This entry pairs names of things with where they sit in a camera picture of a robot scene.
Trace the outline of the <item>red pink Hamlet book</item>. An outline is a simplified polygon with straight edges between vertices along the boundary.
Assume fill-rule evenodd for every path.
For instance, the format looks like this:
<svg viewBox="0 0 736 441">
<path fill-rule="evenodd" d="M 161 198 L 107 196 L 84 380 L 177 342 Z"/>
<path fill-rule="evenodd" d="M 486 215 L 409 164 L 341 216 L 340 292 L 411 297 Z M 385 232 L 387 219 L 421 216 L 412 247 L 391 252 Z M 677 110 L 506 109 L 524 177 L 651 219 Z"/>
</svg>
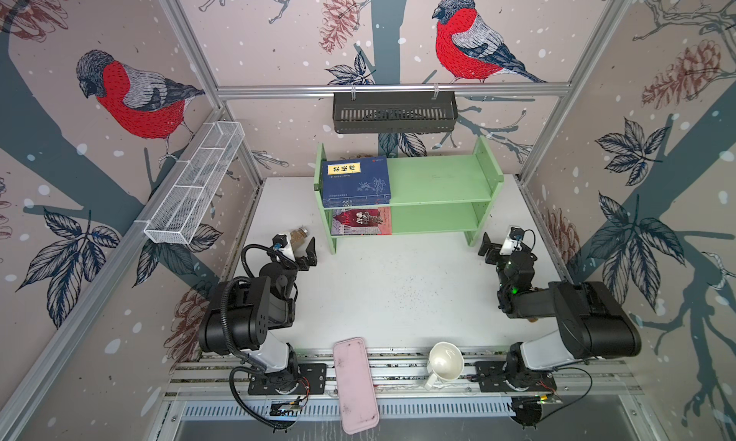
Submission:
<svg viewBox="0 0 736 441">
<path fill-rule="evenodd" d="M 333 212 L 331 235 L 334 237 L 391 234 L 389 207 L 348 208 Z"/>
</svg>

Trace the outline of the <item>blue book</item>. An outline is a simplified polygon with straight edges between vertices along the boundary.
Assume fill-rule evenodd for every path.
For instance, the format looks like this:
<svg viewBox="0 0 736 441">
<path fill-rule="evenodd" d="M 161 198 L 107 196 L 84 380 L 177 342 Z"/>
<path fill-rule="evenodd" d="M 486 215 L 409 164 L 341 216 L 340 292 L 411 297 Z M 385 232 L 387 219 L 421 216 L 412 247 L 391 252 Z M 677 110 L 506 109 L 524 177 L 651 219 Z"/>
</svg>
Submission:
<svg viewBox="0 0 736 441">
<path fill-rule="evenodd" d="M 383 205 L 391 201 L 386 157 L 327 161 L 321 166 L 321 201 L 326 208 Z"/>
</svg>

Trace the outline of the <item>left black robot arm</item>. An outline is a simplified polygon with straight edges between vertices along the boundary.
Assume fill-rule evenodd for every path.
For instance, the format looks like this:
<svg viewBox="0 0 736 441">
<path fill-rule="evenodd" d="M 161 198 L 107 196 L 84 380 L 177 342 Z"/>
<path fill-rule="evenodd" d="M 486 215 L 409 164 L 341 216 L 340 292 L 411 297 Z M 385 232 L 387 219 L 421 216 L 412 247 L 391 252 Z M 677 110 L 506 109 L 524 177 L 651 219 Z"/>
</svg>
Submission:
<svg viewBox="0 0 736 441">
<path fill-rule="evenodd" d="M 274 433 L 291 429 L 313 394 L 325 392 L 327 366 L 299 364 L 292 345 L 269 331 L 293 326 L 298 298 L 296 277 L 317 266 L 315 239 L 306 253 L 291 258 L 285 253 L 287 236 L 277 234 L 272 245 L 249 244 L 241 250 L 244 276 L 224 281 L 211 291 L 197 341 L 204 353 L 232 355 L 240 364 L 228 374 L 228 387 L 238 406 Z M 268 415 L 247 406 L 237 389 L 239 373 L 250 379 L 248 392 L 255 395 L 290 395 L 291 401 L 275 403 Z"/>
</svg>

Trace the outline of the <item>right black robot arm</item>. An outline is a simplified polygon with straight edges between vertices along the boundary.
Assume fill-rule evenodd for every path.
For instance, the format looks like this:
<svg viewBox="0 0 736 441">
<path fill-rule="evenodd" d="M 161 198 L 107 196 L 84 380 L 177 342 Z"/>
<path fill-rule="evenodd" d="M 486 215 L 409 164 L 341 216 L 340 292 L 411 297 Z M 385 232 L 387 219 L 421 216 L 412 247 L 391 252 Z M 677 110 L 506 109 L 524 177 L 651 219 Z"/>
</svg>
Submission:
<svg viewBox="0 0 736 441">
<path fill-rule="evenodd" d="M 543 337 L 511 345 L 503 362 L 477 362 L 483 391 L 497 391 L 501 385 L 515 391 L 530 387 L 552 391 L 552 373 L 558 369 L 641 352 L 636 326 L 604 283 L 553 281 L 545 289 L 534 287 L 537 256 L 519 240 L 496 244 L 484 235 L 478 255 L 496 268 L 498 308 L 508 318 L 553 318 L 557 324 Z"/>
</svg>

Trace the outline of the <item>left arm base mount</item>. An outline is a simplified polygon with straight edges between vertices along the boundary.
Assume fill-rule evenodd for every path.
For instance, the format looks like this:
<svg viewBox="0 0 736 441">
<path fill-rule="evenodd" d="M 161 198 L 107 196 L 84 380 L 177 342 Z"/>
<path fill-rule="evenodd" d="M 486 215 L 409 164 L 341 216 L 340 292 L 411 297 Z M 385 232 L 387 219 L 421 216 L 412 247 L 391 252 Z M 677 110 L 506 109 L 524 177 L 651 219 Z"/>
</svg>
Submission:
<svg viewBox="0 0 736 441">
<path fill-rule="evenodd" d="M 249 396 L 322 395 L 327 378 L 326 364 L 298 364 L 297 368 L 250 378 Z"/>
</svg>

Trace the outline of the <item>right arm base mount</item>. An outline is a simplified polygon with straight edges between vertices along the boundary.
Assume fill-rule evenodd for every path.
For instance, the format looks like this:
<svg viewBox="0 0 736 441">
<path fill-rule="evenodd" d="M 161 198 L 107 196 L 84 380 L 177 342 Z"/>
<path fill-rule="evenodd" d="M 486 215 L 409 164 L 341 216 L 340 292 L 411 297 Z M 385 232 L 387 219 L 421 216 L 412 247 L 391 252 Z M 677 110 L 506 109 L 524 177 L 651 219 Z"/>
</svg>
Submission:
<svg viewBox="0 0 736 441">
<path fill-rule="evenodd" d="M 507 362 L 483 360 L 476 362 L 475 377 L 483 393 L 556 392 L 557 385 L 551 372 L 534 371 L 519 365 L 513 368 Z"/>
</svg>

